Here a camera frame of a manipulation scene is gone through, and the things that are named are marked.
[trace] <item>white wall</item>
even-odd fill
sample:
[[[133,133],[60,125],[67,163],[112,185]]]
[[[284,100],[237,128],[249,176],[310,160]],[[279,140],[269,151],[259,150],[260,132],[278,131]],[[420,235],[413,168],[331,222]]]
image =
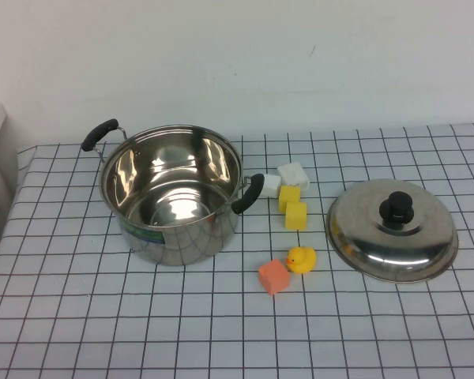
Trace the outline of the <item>white wall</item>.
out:
[[[474,0],[0,0],[20,144],[474,122]]]

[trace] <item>pot handle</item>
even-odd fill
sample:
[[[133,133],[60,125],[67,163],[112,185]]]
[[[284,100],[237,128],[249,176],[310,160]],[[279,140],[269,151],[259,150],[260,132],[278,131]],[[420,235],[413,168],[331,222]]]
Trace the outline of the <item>pot handle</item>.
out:
[[[243,197],[231,203],[231,210],[240,215],[246,211],[260,196],[261,190],[265,183],[265,176],[263,174],[255,174],[251,177],[250,188],[243,194]]]
[[[119,126],[118,120],[116,120],[115,118],[112,118],[110,120],[107,120],[106,122],[102,122],[95,129],[93,129],[91,132],[88,133],[85,140],[82,141],[82,144],[81,144],[82,151],[90,152],[92,150],[95,150],[96,152],[99,153],[100,159],[103,162],[102,153],[96,148],[96,144],[102,138],[104,138],[107,135],[107,133],[116,129],[119,129],[122,131],[123,136],[125,137],[125,140],[126,140],[127,137],[126,137],[125,130]]]

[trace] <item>black handle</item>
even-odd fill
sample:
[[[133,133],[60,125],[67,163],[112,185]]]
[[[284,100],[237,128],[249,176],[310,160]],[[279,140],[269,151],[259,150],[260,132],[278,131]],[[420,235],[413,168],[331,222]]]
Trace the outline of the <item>black handle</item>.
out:
[[[255,174],[251,177],[250,188],[243,194],[243,197],[231,203],[231,210],[236,215],[240,215],[246,211],[260,196],[265,183],[265,176],[263,174]]]
[[[89,132],[86,136],[85,140],[82,141],[81,149],[83,152],[90,152],[92,151],[98,141],[105,137],[105,135],[112,130],[116,130],[118,128],[118,120],[112,118],[106,122],[102,122],[98,125],[94,130]]]
[[[379,214],[391,223],[408,223],[414,217],[412,198],[406,192],[393,192],[379,206]]]

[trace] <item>label on pot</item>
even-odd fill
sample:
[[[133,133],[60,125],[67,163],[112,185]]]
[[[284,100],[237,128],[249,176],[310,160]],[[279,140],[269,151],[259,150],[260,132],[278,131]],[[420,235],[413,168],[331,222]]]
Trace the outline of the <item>label on pot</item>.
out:
[[[135,238],[141,239],[142,241],[157,243],[159,245],[165,245],[164,234],[161,231],[148,231],[147,229],[141,229],[124,220],[122,220],[121,224],[123,228]]]

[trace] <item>white sponge cube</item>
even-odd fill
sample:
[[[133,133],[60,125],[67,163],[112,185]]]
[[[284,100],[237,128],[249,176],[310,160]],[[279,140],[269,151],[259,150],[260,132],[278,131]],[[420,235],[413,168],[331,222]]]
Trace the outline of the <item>white sponge cube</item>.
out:
[[[284,164],[277,168],[283,186],[300,187],[302,191],[309,189],[309,178],[299,162]]]
[[[281,189],[281,177],[277,175],[263,174],[265,182],[261,190],[261,197],[279,197],[279,190]]]

